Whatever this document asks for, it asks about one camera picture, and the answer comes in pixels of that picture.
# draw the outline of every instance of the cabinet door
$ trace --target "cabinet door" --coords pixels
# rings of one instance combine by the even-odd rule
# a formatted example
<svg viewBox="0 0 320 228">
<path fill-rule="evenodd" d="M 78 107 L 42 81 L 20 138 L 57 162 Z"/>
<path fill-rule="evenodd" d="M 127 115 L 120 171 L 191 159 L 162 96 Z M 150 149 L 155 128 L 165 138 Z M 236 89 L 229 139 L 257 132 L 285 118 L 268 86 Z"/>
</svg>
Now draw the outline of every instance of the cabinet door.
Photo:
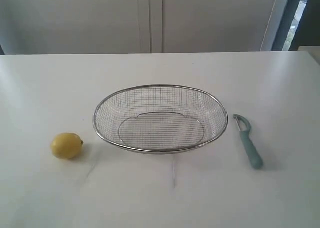
<svg viewBox="0 0 320 228">
<path fill-rule="evenodd" d="M 151 1 L 151 17 L 159 0 Z M 276 35 L 286 0 L 161 0 L 163 52 L 267 50 Z M 152 24 L 152 46 L 154 37 Z"/>
<path fill-rule="evenodd" d="M 1 2 L 20 47 L 10 53 L 150 52 L 149 0 Z"/>
</svg>

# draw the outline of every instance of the metal frame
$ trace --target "metal frame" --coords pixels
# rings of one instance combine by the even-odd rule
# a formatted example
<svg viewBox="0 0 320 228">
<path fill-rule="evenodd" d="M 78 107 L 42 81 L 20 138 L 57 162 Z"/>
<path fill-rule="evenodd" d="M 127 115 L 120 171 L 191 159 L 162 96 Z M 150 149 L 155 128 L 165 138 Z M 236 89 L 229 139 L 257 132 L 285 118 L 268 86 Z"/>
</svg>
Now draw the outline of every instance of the metal frame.
<svg viewBox="0 0 320 228">
<path fill-rule="evenodd" d="M 107 138 L 105 138 L 99 131 L 98 131 L 98 128 L 97 128 L 97 124 L 96 124 L 96 117 L 97 117 L 97 112 L 99 110 L 99 108 L 101 107 L 101 105 L 109 98 L 111 98 L 112 96 L 116 95 L 116 94 L 119 94 L 119 93 L 122 93 L 122 92 L 125 92 L 125 91 L 129 91 L 129 90 L 134 90 L 134 89 L 141 89 L 141 88 L 148 88 L 148 87 L 176 87 L 176 88 L 183 88 L 183 89 L 190 89 L 190 90 L 195 90 L 195 91 L 198 91 L 198 92 L 201 92 L 201 93 L 204 93 L 208 96 L 210 96 L 212 99 L 214 99 L 216 102 L 218 102 L 218 104 L 222 107 L 222 110 L 223 110 L 223 114 L 225 116 L 225 126 L 224 128 L 222 129 L 222 131 L 216 136 L 214 137 L 213 139 L 210 139 L 210 140 L 207 140 L 205 142 L 201 142 L 199 144 L 196 144 L 196 145 L 190 145 L 190 146 L 185 146 L 185 147 L 181 147 L 181 148 L 176 148 L 176 149 L 168 149 L 168 148 L 163 148 L 163 149 L 141 149 L 141 148 L 136 148 L 136 147 L 130 147 L 130 146 L 126 146 L 126 145 L 122 145 L 122 144 L 118 144 L 118 143 L 115 143 L 111 140 L 108 140 Z M 201 89 L 196 89 L 196 88 L 192 88 L 192 87 L 188 87 L 188 86 L 182 86 L 182 85 L 170 85 L 170 84 L 151 84 L 151 85 L 141 85 L 141 86 L 135 86 L 135 87 L 131 87 L 131 88 L 127 88 L 127 89 L 122 89 L 122 90 L 119 90 L 117 92 L 114 92 L 113 94 L 110 94 L 109 96 L 107 96 L 106 98 L 104 98 L 99 104 L 98 106 L 96 107 L 95 111 L 94 111 L 94 115 L 93 115 L 93 128 L 95 130 L 95 132 L 97 133 L 97 135 L 103 139 L 104 141 L 110 143 L 110 144 L 113 144 L 113 145 L 116 145 L 122 149 L 125 149 L 125 150 L 129 150 L 129 151 L 133 151 L 133 152 L 138 152 L 138 153 L 146 153 L 146 154 L 172 154 L 172 153 L 180 153 L 180 152 L 184 152 L 184 151 L 188 151 L 188 150 L 192 150 L 192 149 L 196 149 L 196 148 L 199 148 L 201 146 L 204 146 L 206 144 L 209 144 L 215 140 L 217 140 L 218 138 L 220 138 L 223 133 L 225 132 L 225 130 L 227 129 L 227 126 L 228 126 L 228 123 L 229 123 L 229 118 L 228 118 L 228 113 L 225 109 L 225 107 L 222 105 L 222 103 L 215 97 L 213 96 L 212 94 L 206 92 L 206 91 L 203 91 Z"/>
</svg>

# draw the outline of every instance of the wire mesh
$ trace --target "wire mesh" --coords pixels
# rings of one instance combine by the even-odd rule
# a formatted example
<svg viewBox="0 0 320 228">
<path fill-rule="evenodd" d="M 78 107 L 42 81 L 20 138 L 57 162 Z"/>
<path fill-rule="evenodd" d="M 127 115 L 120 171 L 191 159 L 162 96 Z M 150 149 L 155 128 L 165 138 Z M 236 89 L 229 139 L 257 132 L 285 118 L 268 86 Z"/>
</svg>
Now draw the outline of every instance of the wire mesh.
<svg viewBox="0 0 320 228">
<path fill-rule="evenodd" d="M 118 91 L 96 108 L 97 134 L 122 148 L 174 153 L 220 137 L 228 125 L 221 102 L 202 90 L 177 85 L 146 85 Z"/>
</svg>

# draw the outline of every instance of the vegetable peeler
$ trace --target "vegetable peeler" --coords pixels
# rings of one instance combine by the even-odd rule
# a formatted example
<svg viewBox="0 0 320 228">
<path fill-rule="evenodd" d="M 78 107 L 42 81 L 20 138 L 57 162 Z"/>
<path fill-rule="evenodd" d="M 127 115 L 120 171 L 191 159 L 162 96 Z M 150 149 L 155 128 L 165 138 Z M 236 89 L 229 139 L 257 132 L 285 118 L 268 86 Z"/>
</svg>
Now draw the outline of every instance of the vegetable peeler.
<svg viewBox="0 0 320 228">
<path fill-rule="evenodd" d="M 251 166 L 254 169 L 262 168 L 264 162 L 263 162 L 261 156 L 259 155 L 259 153 L 257 152 L 255 145 L 252 143 L 252 141 L 249 137 L 249 134 L 251 131 L 250 122 L 246 118 L 244 118 L 243 116 L 238 115 L 238 114 L 234 114 L 233 117 L 236 120 L 236 123 L 238 125 L 239 131 L 240 131 L 240 138 L 241 138 L 242 143 L 244 145 L 246 154 L 248 155 Z M 246 125 L 246 130 L 241 130 L 240 120 Z"/>
</svg>

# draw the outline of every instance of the metal colander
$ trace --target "metal colander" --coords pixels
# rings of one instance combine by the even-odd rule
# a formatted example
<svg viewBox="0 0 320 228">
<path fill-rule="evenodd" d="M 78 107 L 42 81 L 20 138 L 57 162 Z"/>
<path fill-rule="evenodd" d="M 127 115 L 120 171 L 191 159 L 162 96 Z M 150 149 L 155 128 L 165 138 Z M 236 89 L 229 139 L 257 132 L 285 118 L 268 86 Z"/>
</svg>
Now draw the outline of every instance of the metal colander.
<svg viewBox="0 0 320 228">
<path fill-rule="evenodd" d="M 105 141 L 141 153 L 194 149 L 218 139 L 228 114 L 213 95 L 179 85 L 144 85 L 103 99 L 93 116 Z"/>
</svg>

